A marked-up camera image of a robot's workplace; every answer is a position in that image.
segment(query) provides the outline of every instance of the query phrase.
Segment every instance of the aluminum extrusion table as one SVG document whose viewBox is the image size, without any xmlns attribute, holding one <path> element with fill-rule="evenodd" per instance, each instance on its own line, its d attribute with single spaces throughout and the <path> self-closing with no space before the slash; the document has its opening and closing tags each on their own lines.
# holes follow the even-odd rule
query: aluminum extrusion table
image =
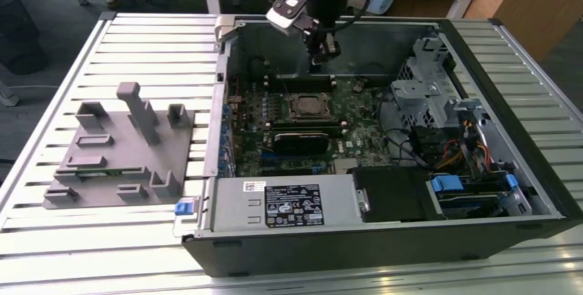
<svg viewBox="0 0 583 295">
<path fill-rule="evenodd" d="M 580 294 L 583 226 L 490 259 L 212 279 L 173 237 L 173 206 L 45 210 L 40 203 L 73 138 L 83 100 L 127 110 L 121 81 L 153 109 L 196 111 L 185 191 L 201 191 L 215 78 L 216 16 L 117 14 L 100 20 L 0 188 L 0 294 Z M 583 118 L 503 27 L 455 21 L 484 70 L 583 204 Z M 460 80 L 472 95 L 470 79 Z"/>
</svg>

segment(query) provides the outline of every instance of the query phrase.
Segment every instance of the blue latch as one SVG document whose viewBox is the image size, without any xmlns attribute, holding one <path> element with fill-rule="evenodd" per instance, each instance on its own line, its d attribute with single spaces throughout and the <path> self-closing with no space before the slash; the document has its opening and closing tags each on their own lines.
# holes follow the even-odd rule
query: blue latch
<svg viewBox="0 0 583 295">
<path fill-rule="evenodd" d="M 434 191 L 462 191 L 464 189 L 464 185 L 462 184 L 462 180 L 456 175 L 438 175 L 431 179 L 431 186 L 434 187 Z"/>
<path fill-rule="evenodd" d="M 516 180 L 516 177 L 514 174 L 507 174 L 507 182 L 512 189 L 515 189 L 519 186 L 519 181 Z"/>
<path fill-rule="evenodd" d="M 173 207 L 175 215 L 192 215 L 193 214 L 193 203 L 187 201 L 179 201 Z"/>
</svg>

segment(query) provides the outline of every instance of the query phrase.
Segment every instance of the white cable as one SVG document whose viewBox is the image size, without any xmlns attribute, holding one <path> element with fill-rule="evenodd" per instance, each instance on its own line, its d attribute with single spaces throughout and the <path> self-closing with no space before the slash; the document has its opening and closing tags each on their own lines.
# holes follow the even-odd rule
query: white cable
<svg viewBox="0 0 583 295">
<path fill-rule="evenodd" d="M 8 89 L 16 88 L 59 88 L 57 85 L 17 85 L 15 87 L 8 87 Z"/>
</svg>

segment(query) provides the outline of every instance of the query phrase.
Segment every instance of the sticker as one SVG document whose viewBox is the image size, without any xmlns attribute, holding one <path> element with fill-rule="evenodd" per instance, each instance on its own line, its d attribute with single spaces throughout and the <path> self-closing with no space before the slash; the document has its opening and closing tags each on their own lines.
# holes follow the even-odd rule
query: sticker
<svg viewBox="0 0 583 295">
<path fill-rule="evenodd" d="M 266 189 L 264 181 L 244 181 L 243 191 L 263 191 Z"/>
<path fill-rule="evenodd" d="M 319 184 L 266 186 L 261 183 L 266 191 L 266 225 L 270 228 L 324 224 Z"/>
</svg>

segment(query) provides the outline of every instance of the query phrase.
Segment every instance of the barcode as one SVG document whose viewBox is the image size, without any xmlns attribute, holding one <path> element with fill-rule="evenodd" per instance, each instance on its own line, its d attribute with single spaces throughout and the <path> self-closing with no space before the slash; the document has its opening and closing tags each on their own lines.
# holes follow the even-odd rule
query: barcode
<svg viewBox="0 0 583 295">
<path fill-rule="evenodd" d="M 264 181 L 244 181 L 243 191 L 264 191 L 266 182 Z"/>
</svg>

